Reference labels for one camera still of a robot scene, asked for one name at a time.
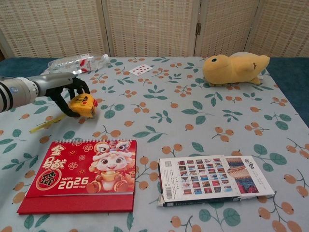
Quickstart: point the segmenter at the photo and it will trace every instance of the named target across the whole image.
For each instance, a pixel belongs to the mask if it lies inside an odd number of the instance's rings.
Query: teal cloth
[[[267,70],[309,126],[309,58],[271,58]]]
[[[29,77],[40,75],[55,58],[9,58],[0,62],[0,76]]]

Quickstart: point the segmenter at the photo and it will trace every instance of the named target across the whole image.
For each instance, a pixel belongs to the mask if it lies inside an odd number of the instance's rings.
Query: calendar spiral binding
[[[81,143],[92,143],[92,142],[119,142],[119,141],[130,141],[132,142],[133,139],[86,139],[83,140],[81,138],[78,139],[62,139],[62,140],[55,140],[55,143],[63,143],[63,144],[67,144],[67,143],[76,143],[76,142],[81,142]]]

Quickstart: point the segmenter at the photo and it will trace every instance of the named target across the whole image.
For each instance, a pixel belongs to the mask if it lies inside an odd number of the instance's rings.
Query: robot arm
[[[50,97],[57,106],[70,117],[79,117],[73,112],[61,96],[63,88],[67,88],[70,98],[78,94],[90,93],[87,84],[70,72],[18,77],[0,81],[0,112],[10,110],[35,101],[37,97]]]

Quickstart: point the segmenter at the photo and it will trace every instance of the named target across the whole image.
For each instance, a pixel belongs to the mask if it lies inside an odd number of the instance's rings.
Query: floral tablecloth
[[[98,101],[94,119],[66,117],[51,99],[0,114],[1,232],[309,231],[309,130],[265,70],[262,84],[210,87],[201,57],[112,58],[80,74]],[[153,67],[134,76],[140,64]],[[69,101],[69,94],[63,96]],[[138,141],[133,213],[26,215],[20,206],[54,140]],[[252,155],[276,195],[241,202],[160,208],[157,161],[166,157]]]

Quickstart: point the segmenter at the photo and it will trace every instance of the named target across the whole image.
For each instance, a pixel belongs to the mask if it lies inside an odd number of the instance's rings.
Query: yellow stuffed duck
[[[203,74],[210,86],[235,82],[260,84],[258,74],[269,64],[269,57],[238,52],[229,57],[212,56],[203,65]]]

